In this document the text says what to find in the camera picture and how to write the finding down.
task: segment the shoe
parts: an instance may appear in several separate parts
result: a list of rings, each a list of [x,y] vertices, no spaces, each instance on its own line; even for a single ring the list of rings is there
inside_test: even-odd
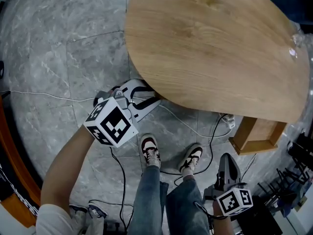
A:
[[[141,152],[148,166],[155,165],[161,167],[160,154],[157,148],[157,141],[151,134],[146,134],[141,138]]]
[[[95,216],[97,218],[106,218],[108,216],[108,214],[105,211],[101,210],[100,206],[98,206],[94,202],[89,202],[89,209],[91,210],[91,217]]]
[[[193,144],[188,148],[185,158],[178,165],[178,170],[183,177],[193,175],[195,167],[202,155],[203,148],[199,143]]]
[[[88,208],[85,207],[85,206],[70,204],[69,207],[70,207],[71,209],[73,209],[75,212],[77,212],[77,211],[84,212],[84,213],[87,213],[87,212],[88,212]]]

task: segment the marble floor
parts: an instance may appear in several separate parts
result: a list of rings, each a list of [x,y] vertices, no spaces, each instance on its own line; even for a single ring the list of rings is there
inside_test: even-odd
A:
[[[0,90],[44,92],[55,96],[84,99],[99,90],[139,75],[128,55],[124,40],[124,21],[129,0],[8,0],[0,14],[0,57],[6,72],[0,81]],[[308,130],[313,117],[312,93],[297,124],[289,125],[275,152],[257,155],[245,176],[249,188],[255,192],[256,184],[275,177],[276,168],[291,162],[286,153],[289,140],[302,129]],[[25,148],[41,177],[44,177],[54,157],[69,140],[88,113],[92,101],[70,102],[45,95],[11,94],[16,124]],[[202,135],[211,135],[217,113],[185,109],[171,102],[162,104]],[[237,127],[242,117],[236,116]],[[114,153],[126,172],[126,203],[133,203],[136,189],[145,167],[141,159],[138,140],[147,132],[153,133],[159,144],[162,167],[176,171],[185,148],[193,142],[205,146],[197,170],[210,160],[208,139],[197,136],[177,121],[166,110],[158,107],[139,123],[139,134]],[[236,132],[233,129],[228,137]],[[221,123],[216,135],[227,132]],[[242,172],[252,156],[236,155],[228,137],[214,139],[214,159],[211,167],[196,176],[200,190],[215,182],[219,159],[225,152],[232,154]],[[176,176],[162,174],[162,180],[175,186]],[[120,203],[123,177],[110,150],[94,142],[85,159],[71,201],[86,205],[90,199]],[[119,207],[105,205],[114,219]],[[131,208],[125,208],[129,219]],[[164,231],[168,233],[164,219]]]

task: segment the white sneaker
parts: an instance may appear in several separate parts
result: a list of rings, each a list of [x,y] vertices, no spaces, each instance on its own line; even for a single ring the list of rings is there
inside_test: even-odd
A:
[[[199,143],[193,144],[186,152],[185,158],[178,165],[178,170],[183,177],[193,175],[195,167],[202,155],[203,148]]]
[[[141,138],[141,152],[148,166],[155,165],[161,167],[160,154],[157,148],[157,141],[151,134],[146,134]]]

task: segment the person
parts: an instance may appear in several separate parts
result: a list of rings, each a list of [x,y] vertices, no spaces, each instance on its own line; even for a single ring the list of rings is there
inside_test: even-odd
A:
[[[107,213],[95,202],[89,208],[70,205],[69,197],[83,165],[84,158],[94,141],[89,131],[81,126],[61,149],[52,162],[44,180],[41,206],[36,222],[37,235],[77,235],[84,228],[86,213],[90,210],[91,224],[86,235],[104,234]],[[202,198],[193,176],[202,147],[192,145],[179,164],[183,182],[167,195],[168,184],[160,182],[160,155],[157,141],[144,135],[140,150],[147,167],[144,170],[134,201],[134,215],[128,228],[129,235],[160,235],[166,207],[169,230],[172,235],[209,235],[206,214],[194,202]],[[215,216],[222,215],[217,202],[213,203]],[[214,220],[215,235],[232,235],[230,218]]]
[[[291,21],[313,24],[313,0],[271,0]]]

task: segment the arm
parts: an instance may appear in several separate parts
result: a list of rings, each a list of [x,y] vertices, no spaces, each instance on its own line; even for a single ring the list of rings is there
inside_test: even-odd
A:
[[[214,216],[223,215],[222,210],[217,201],[213,202]],[[218,220],[214,219],[214,235],[234,235],[233,227],[231,226],[230,217]]]
[[[82,125],[61,149],[45,176],[41,205],[53,204],[69,213],[69,196],[94,137]]]

